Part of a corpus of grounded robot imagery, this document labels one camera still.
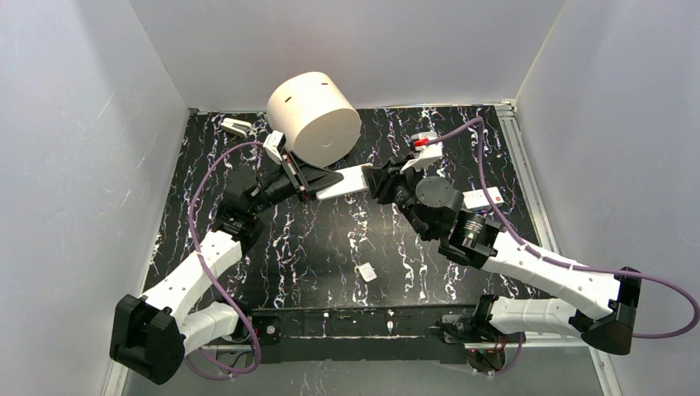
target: marble pattern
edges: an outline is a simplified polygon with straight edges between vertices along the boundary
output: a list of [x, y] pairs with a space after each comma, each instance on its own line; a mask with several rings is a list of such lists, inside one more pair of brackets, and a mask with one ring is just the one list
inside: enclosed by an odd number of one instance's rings
[[[498, 186], [503, 210], [526, 239], [536, 243], [532, 221], [518, 184], [508, 148], [492, 106], [444, 106], [360, 110], [361, 138], [333, 168], [360, 163], [379, 165], [409, 152], [409, 136], [436, 130], [444, 134], [481, 115], [488, 130], [486, 178]], [[264, 140], [270, 131], [265, 113], [192, 115], [173, 175], [146, 289], [161, 281], [192, 250], [187, 229], [190, 196], [206, 169], [225, 149], [242, 140], [220, 130], [225, 117], [253, 123], [253, 136]], [[428, 170], [461, 191], [478, 187], [475, 135], [464, 133], [446, 142], [440, 163]], [[197, 210], [201, 238], [215, 215], [227, 169], [246, 162], [264, 174], [272, 161], [259, 147], [244, 148], [227, 158], [202, 193]], [[512, 298], [546, 295], [506, 276], [458, 266], [438, 254], [438, 243], [422, 242], [392, 205], [378, 205], [368, 193], [324, 202], [301, 203], [292, 198], [261, 215], [267, 226], [258, 244], [220, 281], [236, 298], [256, 307], [353, 307], [405, 304], [473, 304], [496, 293]], [[370, 262], [378, 275], [365, 283], [354, 268]], [[212, 301], [205, 293], [199, 305]]]

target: gray floor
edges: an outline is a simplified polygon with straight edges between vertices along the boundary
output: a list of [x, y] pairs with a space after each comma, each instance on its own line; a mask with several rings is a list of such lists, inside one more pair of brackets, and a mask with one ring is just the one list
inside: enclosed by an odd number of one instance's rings
[[[208, 374], [215, 369], [198, 354], [195, 362]], [[525, 348], [508, 373], [486, 379], [464, 366], [432, 361], [308, 361], [263, 365], [235, 381], [210, 381], [182, 366], [157, 386], [129, 374], [124, 395], [603, 395], [586, 347]]]

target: black marble table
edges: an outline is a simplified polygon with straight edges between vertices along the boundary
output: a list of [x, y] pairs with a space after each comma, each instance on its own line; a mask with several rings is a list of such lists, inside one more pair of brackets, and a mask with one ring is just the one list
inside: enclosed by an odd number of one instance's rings
[[[485, 118], [488, 133], [486, 179], [498, 186], [502, 209], [519, 233], [537, 237], [518, 184], [505, 139], [492, 106], [386, 108], [360, 110], [362, 133], [357, 145], [331, 168], [361, 163], [379, 165], [409, 152], [409, 136], [436, 130], [444, 134], [470, 118]], [[180, 150], [163, 222], [145, 288], [157, 284], [193, 249], [187, 228], [187, 205], [206, 169], [226, 149], [242, 142], [219, 128], [225, 117], [253, 123], [248, 140], [264, 140], [270, 128], [265, 113], [192, 115]], [[444, 157], [428, 175], [449, 180], [460, 191], [478, 188], [475, 135], [464, 133], [445, 143]], [[213, 219], [224, 189], [225, 172], [247, 162], [261, 174], [273, 162], [260, 147], [234, 153], [215, 172], [202, 193], [197, 211], [201, 238]], [[220, 281], [236, 298], [264, 308], [337, 308], [406, 304], [474, 304], [479, 296], [496, 293], [512, 298], [545, 297], [535, 288], [506, 276], [449, 262], [438, 254], [438, 243], [417, 238], [392, 205], [378, 205], [368, 193], [323, 202], [292, 198], [261, 215], [267, 225], [258, 244]], [[366, 283], [356, 265], [370, 262], [378, 275]], [[205, 293], [200, 308], [215, 297]]]

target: cylindrical container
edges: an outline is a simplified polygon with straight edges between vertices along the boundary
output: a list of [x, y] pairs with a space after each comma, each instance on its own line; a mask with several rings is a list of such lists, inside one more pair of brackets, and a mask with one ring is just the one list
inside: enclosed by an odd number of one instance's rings
[[267, 119], [285, 135], [287, 150], [316, 167], [347, 155], [362, 126], [348, 99], [319, 72], [300, 74], [279, 86], [267, 101]]

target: white object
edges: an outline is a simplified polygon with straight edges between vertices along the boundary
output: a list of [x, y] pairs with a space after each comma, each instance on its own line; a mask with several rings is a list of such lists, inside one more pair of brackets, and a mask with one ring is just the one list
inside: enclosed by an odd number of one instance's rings
[[327, 167], [348, 154], [362, 126], [350, 102], [319, 72], [280, 85], [267, 102], [267, 119], [286, 136], [288, 151], [316, 167]]
[[554, 333], [581, 337], [569, 324], [576, 307], [562, 299], [506, 299], [499, 297], [491, 307], [489, 324], [503, 334], [514, 332]]
[[249, 122], [236, 120], [235, 118], [224, 118], [224, 120], [219, 124], [219, 127], [240, 138], [247, 138], [248, 132], [253, 130], [252, 124]]
[[272, 158], [272, 161], [274, 161], [277, 165], [279, 165], [282, 162], [280, 146], [283, 138], [284, 134], [282, 132], [280, 132], [279, 130], [274, 130], [265, 138], [265, 143], [262, 144], [262, 147], [267, 152], [267, 156]]
[[371, 267], [369, 262], [358, 266], [357, 270], [360, 272], [360, 276], [362, 277], [362, 279], [365, 280], [365, 282], [373, 281], [376, 279], [376, 273], [374, 272], [374, 268]]
[[222, 303], [212, 303], [206, 309], [187, 315], [177, 327], [185, 336], [185, 356], [211, 340], [233, 333], [238, 321], [236, 311]]
[[370, 166], [370, 163], [363, 163], [362, 165], [357, 165], [356, 167], [346, 167], [336, 171], [343, 175], [342, 181], [339, 181], [332, 186], [317, 192], [316, 199], [329, 200], [338, 196], [345, 196], [347, 194], [369, 190], [367, 180], [365, 180], [365, 176], [362, 174], [362, 169]]
[[[532, 244], [529, 246], [560, 262], [575, 266], [582, 265], [541, 247]], [[608, 302], [611, 299], [617, 300], [620, 282], [612, 275], [571, 271], [543, 262], [526, 252], [509, 233], [499, 233], [494, 249], [498, 254], [486, 260], [481, 267], [482, 270], [511, 276], [550, 295], [555, 295], [593, 320], [613, 312], [608, 307]]]
[[423, 132], [421, 134], [414, 134], [411, 136], [411, 140], [416, 144], [416, 156], [406, 162], [404, 167], [401, 168], [401, 174], [406, 172], [406, 169], [412, 167], [417, 171], [421, 171], [426, 167], [432, 165], [435, 161], [442, 158], [442, 143], [431, 144], [426, 146], [423, 144], [418, 145], [418, 141], [430, 141], [435, 140], [438, 134], [435, 132]]
[[[498, 187], [489, 187], [487, 191], [489, 192], [491, 200], [493, 200], [496, 206], [501, 206], [503, 204], [503, 197], [501, 196], [501, 192], [499, 191]], [[491, 207], [491, 205], [489, 205], [489, 202], [486, 200], [484, 192], [481, 189], [467, 191], [463, 193], [463, 195], [464, 206], [467, 210], [472, 210], [476, 212], [478, 210], [487, 210]]]
[[[243, 256], [240, 243], [232, 240], [231, 236], [223, 231], [206, 234], [201, 241], [201, 254], [217, 278]], [[180, 327], [192, 306], [210, 287], [211, 282], [201, 269], [196, 252], [193, 252], [173, 273], [142, 295], [148, 297], [148, 304], [157, 309], [172, 309], [170, 315]]]

